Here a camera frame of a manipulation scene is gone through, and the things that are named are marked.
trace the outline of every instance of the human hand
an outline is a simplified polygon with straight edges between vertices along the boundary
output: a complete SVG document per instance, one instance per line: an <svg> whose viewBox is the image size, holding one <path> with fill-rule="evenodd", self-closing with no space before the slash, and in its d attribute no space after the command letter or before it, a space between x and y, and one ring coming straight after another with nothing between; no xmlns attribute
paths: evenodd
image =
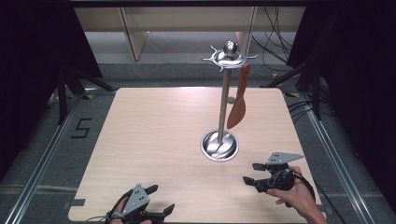
<svg viewBox="0 0 396 224"><path fill-rule="evenodd" d="M291 166L290 169L294 171L296 175L301 174L301 169L298 166ZM327 223L326 218L318 210L309 189L305 186L303 181L298 178L294 179L294 187L292 189L268 189L267 194L279 198L276 204L289 203L309 224Z"/></svg>
<svg viewBox="0 0 396 224"><path fill-rule="evenodd" d="M117 206L116 211L118 211L118 212L121 212L121 211L122 211L122 208L124 207L124 205L125 205L126 202L128 201L128 198L129 198L129 197L126 197L126 198L122 199L122 201L121 201L121 202L119 203L119 205ZM117 218L116 215L113 215L113 218L115 218L115 219L112 219L112 220L110 221L110 224L122 224L121 219ZM140 224L152 224L152 223L151 223L150 220L145 220L145 221L142 221Z"/></svg>

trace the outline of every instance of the gray floor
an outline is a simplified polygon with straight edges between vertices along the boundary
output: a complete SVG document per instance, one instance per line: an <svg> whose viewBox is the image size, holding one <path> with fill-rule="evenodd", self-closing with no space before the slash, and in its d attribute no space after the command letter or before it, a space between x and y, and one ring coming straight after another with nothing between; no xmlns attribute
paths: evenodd
<svg viewBox="0 0 396 224"><path fill-rule="evenodd" d="M293 33L285 33L283 36L292 43ZM233 33L150 33L140 60L133 62L123 34L87 33L87 37L103 72L104 81L116 87L220 87L222 74L219 69L211 63L202 62L201 59L209 58L213 53L209 45L221 49L225 41L235 40ZM266 39L262 33L255 34L255 37L265 44ZM283 54L283 51L274 45L268 47L280 55ZM277 69L290 70L280 60L267 53L263 58L271 68L264 66L262 50L252 43L249 55L255 54L259 56L250 61L252 72L249 77L249 87L259 88L272 81L273 74L277 73L282 76L285 73L285 71L276 71ZM237 79L237 76L233 76L232 85L237 85ZM294 84L297 79L298 76L291 78L279 88L285 93L295 93ZM21 223L71 223L67 217L68 204L74 199L106 114L114 99L114 92L98 90L96 86L85 81L84 85L93 98L74 96L69 100L70 105L75 105L74 110L64 125L59 145L50 156L48 166L38 178L33 198L26 204L26 210L22 211ZM301 102L302 98L285 97L285 101L288 105L293 105ZM14 161L6 178L0 184L0 222L6 221L8 212L19 199L31 175L35 173L41 156L59 128L58 106L55 99L43 114L28 147ZM300 107L290 112L290 115L295 121L295 128L304 154L318 185L331 199L346 223L396 223L395 214L367 174L364 165L354 155L354 148L337 117L332 114L332 109L326 103L322 103L320 107L321 124L325 127L327 135L341 158L341 163L353 181L352 187L356 188L363 198L373 220L362 221L359 209L354 207L348 189L334 169L326 147L314 128L310 112L306 112L305 107ZM88 127L90 130L86 138L73 138L73 136L83 134L83 131L76 130L81 119L91 119L81 123L83 127ZM320 195L326 208L330 208L323 193ZM331 211L329 211L328 220L329 223L341 223L339 217Z"/></svg>

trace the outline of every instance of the spatula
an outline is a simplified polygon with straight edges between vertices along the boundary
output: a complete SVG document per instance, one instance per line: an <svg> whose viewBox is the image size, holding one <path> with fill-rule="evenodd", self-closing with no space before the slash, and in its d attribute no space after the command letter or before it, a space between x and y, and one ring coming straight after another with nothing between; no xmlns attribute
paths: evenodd
<svg viewBox="0 0 396 224"><path fill-rule="evenodd" d="M238 90L236 91L236 99L231 109L230 116L227 120L227 129L233 128L245 116L247 111L245 105L244 94L248 85L248 73L250 72L250 64L245 63L241 68L241 75L239 78Z"/></svg>

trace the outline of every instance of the wooden table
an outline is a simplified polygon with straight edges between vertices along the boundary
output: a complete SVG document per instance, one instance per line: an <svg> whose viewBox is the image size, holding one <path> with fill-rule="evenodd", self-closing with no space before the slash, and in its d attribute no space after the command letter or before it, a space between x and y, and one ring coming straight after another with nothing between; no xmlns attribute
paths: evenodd
<svg viewBox="0 0 396 224"><path fill-rule="evenodd" d="M230 88L230 96L235 93ZM159 185L150 194L148 211L175 204L165 222L305 222L242 179L270 177L251 164L265 163L273 151L303 153L280 90L247 88L247 113L231 129L239 152L226 162L211 161L200 149L204 134L218 128L220 97L221 88L118 90L75 198L85 204L71 207L69 218L103 216L140 183L144 188ZM305 159L290 165L300 166L313 185Z"/></svg>

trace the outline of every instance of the round metal base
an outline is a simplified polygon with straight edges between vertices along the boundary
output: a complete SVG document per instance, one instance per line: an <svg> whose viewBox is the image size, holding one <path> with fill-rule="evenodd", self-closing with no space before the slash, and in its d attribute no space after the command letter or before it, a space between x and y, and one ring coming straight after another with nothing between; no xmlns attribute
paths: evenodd
<svg viewBox="0 0 396 224"><path fill-rule="evenodd" d="M201 150L212 161L229 161L238 153L239 143L232 133L224 131L222 143L219 144L219 130L213 130L202 138Z"/></svg>

